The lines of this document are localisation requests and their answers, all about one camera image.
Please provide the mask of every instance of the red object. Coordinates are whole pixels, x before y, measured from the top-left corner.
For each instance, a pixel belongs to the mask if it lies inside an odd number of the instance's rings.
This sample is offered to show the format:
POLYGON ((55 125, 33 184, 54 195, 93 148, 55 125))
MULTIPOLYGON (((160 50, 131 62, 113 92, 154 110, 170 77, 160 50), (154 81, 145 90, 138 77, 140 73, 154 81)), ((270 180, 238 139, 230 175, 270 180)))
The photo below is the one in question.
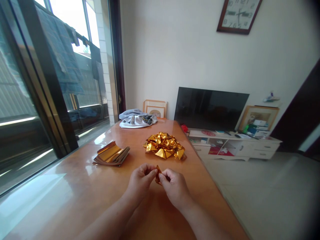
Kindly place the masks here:
POLYGON ((214 137, 215 134, 213 132, 210 132, 210 131, 201 131, 203 134, 205 135, 208 135, 208 136, 211 136, 211 137, 214 137))
POLYGON ((186 126, 186 125, 181 125, 181 128, 182 128, 182 130, 185 132, 185 133, 187 133, 187 131, 188 131, 188 127, 186 126))
MULTIPOLYGON (((210 151, 209 151, 209 154, 211 155, 218 155, 218 152, 220 150, 220 147, 211 147, 210 148, 210 151)), ((227 153, 224 153, 224 152, 219 152, 219 155, 222 155, 222 156, 234 156, 231 152, 227 152, 227 153)))

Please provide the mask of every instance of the sliding glass door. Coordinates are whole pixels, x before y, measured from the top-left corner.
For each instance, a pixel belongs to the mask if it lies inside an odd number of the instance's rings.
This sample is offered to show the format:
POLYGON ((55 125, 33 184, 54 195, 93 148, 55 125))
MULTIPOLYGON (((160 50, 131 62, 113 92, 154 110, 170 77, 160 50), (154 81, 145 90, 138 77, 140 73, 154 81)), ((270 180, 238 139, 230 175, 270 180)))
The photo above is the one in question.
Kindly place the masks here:
POLYGON ((0 1, 0 196, 108 120, 94 12, 73 2, 76 14, 63 22, 54 13, 65 18, 66 1, 0 1), (81 26, 72 26, 77 17, 81 26))

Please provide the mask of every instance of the white cabinet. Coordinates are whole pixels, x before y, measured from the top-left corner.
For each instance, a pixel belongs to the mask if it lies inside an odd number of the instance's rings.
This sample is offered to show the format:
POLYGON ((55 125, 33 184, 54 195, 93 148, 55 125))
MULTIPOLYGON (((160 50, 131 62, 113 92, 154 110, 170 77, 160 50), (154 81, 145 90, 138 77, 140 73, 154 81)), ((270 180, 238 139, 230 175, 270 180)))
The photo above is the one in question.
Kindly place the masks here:
POLYGON ((191 143, 196 149, 198 155, 203 159, 243 159, 245 161, 248 161, 249 158, 270 159, 281 143, 280 140, 272 137, 261 140, 254 138, 237 138, 235 133, 231 133, 231 136, 228 134, 208 136, 203 134, 199 129, 190 129, 189 137, 196 138, 195 140, 191 140, 191 143), (207 138, 209 141, 207 141, 206 144, 201 143, 201 138, 207 138), (215 143, 218 147, 225 147, 231 154, 209 154, 211 148, 210 143, 215 143))

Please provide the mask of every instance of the glossy table surface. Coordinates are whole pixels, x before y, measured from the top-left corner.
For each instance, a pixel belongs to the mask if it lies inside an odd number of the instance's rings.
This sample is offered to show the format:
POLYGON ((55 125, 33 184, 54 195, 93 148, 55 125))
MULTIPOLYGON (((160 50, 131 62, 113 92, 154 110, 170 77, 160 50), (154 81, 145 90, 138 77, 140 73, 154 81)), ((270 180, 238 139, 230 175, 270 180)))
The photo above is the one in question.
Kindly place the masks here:
MULTIPOLYGON (((75 239, 127 188, 131 172, 147 162, 161 170, 181 172, 191 194, 234 239, 245 231, 211 179, 179 124, 160 120, 140 129, 121 129, 119 123, 0 199, 0 239, 75 239), (187 159, 164 160, 145 153, 145 140, 159 131, 174 135, 187 159), (94 165, 97 151, 111 140, 130 146, 121 167, 94 165)), ((188 222, 170 203, 162 186, 151 183, 148 196, 125 226, 121 239, 195 239, 188 222)))

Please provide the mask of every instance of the black tv screen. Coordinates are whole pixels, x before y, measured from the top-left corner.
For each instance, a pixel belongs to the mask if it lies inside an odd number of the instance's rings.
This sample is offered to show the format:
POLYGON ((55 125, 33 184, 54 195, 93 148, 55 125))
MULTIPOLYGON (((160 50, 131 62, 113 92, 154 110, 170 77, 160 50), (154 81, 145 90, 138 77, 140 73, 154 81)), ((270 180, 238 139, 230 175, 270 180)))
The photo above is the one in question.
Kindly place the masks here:
POLYGON ((179 87, 174 120, 188 128, 233 131, 249 94, 179 87))

